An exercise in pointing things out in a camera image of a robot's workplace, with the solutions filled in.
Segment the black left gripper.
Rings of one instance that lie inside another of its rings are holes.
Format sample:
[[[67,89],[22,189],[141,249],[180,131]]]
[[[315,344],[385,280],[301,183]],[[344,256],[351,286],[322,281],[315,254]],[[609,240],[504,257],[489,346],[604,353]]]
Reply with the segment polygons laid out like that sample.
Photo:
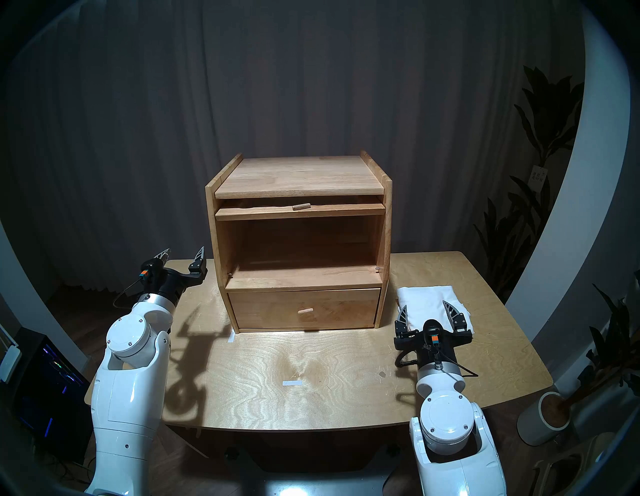
[[[167,248],[152,258],[152,267],[160,269],[149,270],[149,294],[162,296],[172,305],[178,305],[185,290],[201,285],[201,279],[206,277],[205,247],[202,246],[196,253],[189,265],[189,273],[164,267],[171,252]]]

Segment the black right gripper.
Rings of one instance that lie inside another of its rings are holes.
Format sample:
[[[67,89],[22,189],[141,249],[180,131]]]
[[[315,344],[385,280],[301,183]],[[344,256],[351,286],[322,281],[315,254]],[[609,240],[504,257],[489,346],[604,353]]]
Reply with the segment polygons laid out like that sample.
[[[457,364],[454,349],[472,342],[473,331],[469,329],[464,313],[443,300],[443,307],[452,327],[452,332],[441,331],[436,346],[433,336],[425,331],[412,330],[408,324],[408,306],[399,309],[394,321],[394,347],[400,351],[395,359],[396,367],[416,365],[421,368],[437,360]]]

